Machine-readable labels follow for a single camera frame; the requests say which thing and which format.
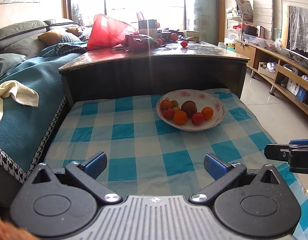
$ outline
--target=red plastic bag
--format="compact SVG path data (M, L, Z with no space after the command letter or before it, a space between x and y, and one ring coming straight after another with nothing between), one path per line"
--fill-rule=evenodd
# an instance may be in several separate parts
M87 50L117 46L124 42L127 33L138 32L127 23L115 20L107 15L98 14L94 17Z
M129 33L125 36L123 46L125 49L130 49L132 51L141 51L149 50L153 47L159 47L159 43L150 36Z

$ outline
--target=ribbed gray plate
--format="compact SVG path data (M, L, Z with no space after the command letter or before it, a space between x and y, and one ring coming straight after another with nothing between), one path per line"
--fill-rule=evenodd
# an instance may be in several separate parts
M225 229L205 206L183 196L129 196L106 206L95 222L70 240L242 240ZM286 236L281 240L292 240Z

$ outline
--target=yellow pillow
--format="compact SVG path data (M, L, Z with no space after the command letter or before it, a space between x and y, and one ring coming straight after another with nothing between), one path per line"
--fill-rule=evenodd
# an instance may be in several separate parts
M65 28L53 29L38 36L38 39L44 42L47 46L52 46L63 38L66 34Z

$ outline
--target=blue checkered tablecloth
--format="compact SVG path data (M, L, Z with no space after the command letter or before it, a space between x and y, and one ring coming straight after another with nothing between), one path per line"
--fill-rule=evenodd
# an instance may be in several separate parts
M156 113L160 95L75 103L46 156L51 168L83 162L99 151L108 166L97 181L122 196L185 195L211 184L203 158L213 152L227 162L259 169L274 164L302 208L294 236L308 240L308 195L286 163L269 161L264 148L274 143L252 112L227 89L206 90L225 108L224 120L202 132L180 131Z

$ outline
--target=blue gripper pad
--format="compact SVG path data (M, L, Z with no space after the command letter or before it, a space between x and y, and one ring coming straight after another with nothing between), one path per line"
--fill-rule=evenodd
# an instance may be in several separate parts
M81 165L83 171L91 176L93 179L97 177L106 169L107 166L107 156L105 152L99 152L89 158L87 161Z
M204 168L212 176L214 180L218 180L233 167L222 159L218 158L213 153L206 153L204 157Z
M295 145L308 145L308 139L300 139L300 140L291 140L289 144Z

